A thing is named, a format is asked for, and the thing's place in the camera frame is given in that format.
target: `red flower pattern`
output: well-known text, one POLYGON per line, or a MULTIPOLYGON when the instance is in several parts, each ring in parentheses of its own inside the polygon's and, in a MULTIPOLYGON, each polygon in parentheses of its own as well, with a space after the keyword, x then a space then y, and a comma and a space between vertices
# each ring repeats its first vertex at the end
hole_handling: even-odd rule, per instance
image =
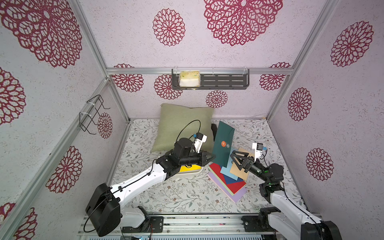
POLYGON ((307 168, 317 180, 327 180, 333 174, 333 161, 324 149, 314 148, 307 155, 307 168))
POLYGON ((344 29, 333 43, 331 61, 338 67, 356 62, 368 50, 372 42, 372 26, 360 21, 344 29))
POLYGON ((0 125, 18 118, 25 105, 24 88, 9 72, 0 68, 0 125))
POLYGON ((97 121, 100 136, 109 138, 112 134, 112 119, 108 113, 102 113, 97 121))
POLYGON ((163 74, 156 78, 154 87, 160 97, 168 100, 178 98, 183 93, 183 90, 172 88, 172 76, 169 74, 163 74))
POLYGON ((253 41, 275 21, 283 0, 204 0, 214 38, 231 46, 253 41))
POLYGON ((32 207, 29 210, 29 214, 24 218, 23 223, 17 229, 14 235, 14 240, 23 239, 31 240, 35 235, 35 230, 37 227, 37 214, 35 213, 35 208, 32 207))
POLYGON ((39 61, 67 68, 80 58, 82 36, 66 0, 2 0, 0 15, 3 26, 39 61))
POLYGON ((165 46, 175 46, 183 40, 185 24, 175 10, 162 9, 153 20, 153 31, 156 38, 165 46))
MULTIPOLYGON (((288 68, 291 65, 286 62, 276 63, 270 66, 270 68, 288 68)), ((284 81, 284 74, 263 74, 260 77, 260 86, 265 90, 278 89, 281 83, 284 81)))
MULTIPOLYGON (((133 68, 129 64, 117 64, 115 68, 133 68)), ((112 79, 116 86, 127 92, 139 91, 143 85, 143 76, 141 74, 116 74, 112 75, 112 79)))
POLYGON ((295 121, 303 120, 307 117, 312 107, 310 92, 306 88, 296 89, 288 101, 288 112, 295 121))
POLYGON ((15 206, 14 203, 7 202, 6 204, 0 207, 0 226, 4 222, 5 218, 8 216, 8 213, 15 206))
POLYGON ((214 90, 210 92, 205 98, 205 102, 211 108, 220 108, 227 103, 228 96, 226 92, 221 90, 214 90))
POLYGON ((45 186, 50 192, 64 193, 74 186, 81 174, 83 160, 79 150, 71 146, 45 186))

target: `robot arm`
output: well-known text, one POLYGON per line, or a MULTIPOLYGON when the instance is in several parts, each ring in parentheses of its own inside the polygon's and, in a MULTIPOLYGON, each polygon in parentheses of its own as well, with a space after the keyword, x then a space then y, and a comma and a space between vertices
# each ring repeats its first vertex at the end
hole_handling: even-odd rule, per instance
MULTIPOLYGON (((262 143, 253 143, 252 149, 255 156, 262 156, 262 143)), ((249 171, 264 181, 259 185, 260 194, 274 207, 260 209, 260 228, 272 227, 287 240, 341 240, 339 229, 333 222, 324 222, 311 214, 281 187, 283 166, 272 163, 264 167, 258 157, 250 157, 246 152, 233 151, 230 156, 239 170, 249 171)))
POLYGON ((194 136, 194 142, 187 138, 179 139, 173 150, 154 160, 152 166, 138 175, 110 187, 103 183, 95 189, 85 211, 99 237, 120 226, 136 228, 141 225, 146 229, 148 223, 145 225, 145 210, 121 209, 149 187, 177 174, 181 166, 205 166, 214 158, 211 153, 200 150, 207 136, 199 132, 194 136))

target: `metal shelf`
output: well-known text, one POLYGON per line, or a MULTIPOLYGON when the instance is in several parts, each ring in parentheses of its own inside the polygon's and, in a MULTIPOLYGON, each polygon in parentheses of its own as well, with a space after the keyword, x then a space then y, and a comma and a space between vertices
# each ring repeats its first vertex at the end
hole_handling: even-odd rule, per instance
POLYGON ((200 87, 180 87, 179 74, 172 69, 172 88, 175 90, 245 90, 249 86, 249 69, 241 74, 200 74, 200 87))

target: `patterned floor mat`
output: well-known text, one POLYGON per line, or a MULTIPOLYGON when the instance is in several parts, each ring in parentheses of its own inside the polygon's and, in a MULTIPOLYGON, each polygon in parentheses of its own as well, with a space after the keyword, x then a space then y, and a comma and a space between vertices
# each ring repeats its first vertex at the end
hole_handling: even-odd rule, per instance
MULTIPOLYGON (((218 125, 220 120, 212 120, 218 125)), ((302 200, 291 174, 273 138, 266 120, 226 119, 221 120, 235 128, 234 148, 251 150, 253 142, 262 142, 268 148, 267 164, 278 163, 284 166, 284 183, 295 200, 302 200)), ((136 119, 132 122, 129 138, 118 163, 113 183, 119 183, 142 172, 152 164, 153 159, 165 152, 150 153, 157 136, 158 119, 136 119)), ((154 185, 135 197, 128 206, 143 206, 148 212, 224 212, 258 213, 269 203, 260 195, 259 184, 263 181, 250 174, 246 184, 246 194, 235 204, 209 179, 207 167, 192 177, 172 177, 161 184, 154 185)))

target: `red envelope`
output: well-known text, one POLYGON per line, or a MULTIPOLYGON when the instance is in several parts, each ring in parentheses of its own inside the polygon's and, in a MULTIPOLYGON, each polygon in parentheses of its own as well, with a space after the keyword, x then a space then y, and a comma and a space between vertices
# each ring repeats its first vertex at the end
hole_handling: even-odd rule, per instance
MULTIPOLYGON (((220 171, 221 171, 220 165, 218 165, 216 163, 212 163, 211 165, 209 165, 209 167, 220 178, 220 180, 225 183, 224 175, 222 173, 220 173, 220 171)), ((244 187, 245 184, 246 184, 246 182, 243 181, 243 182, 235 182, 235 183, 225 184, 225 185, 229 188, 229 190, 231 190, 231 192, 233 194, 235 194, 242 187, 244 187)))

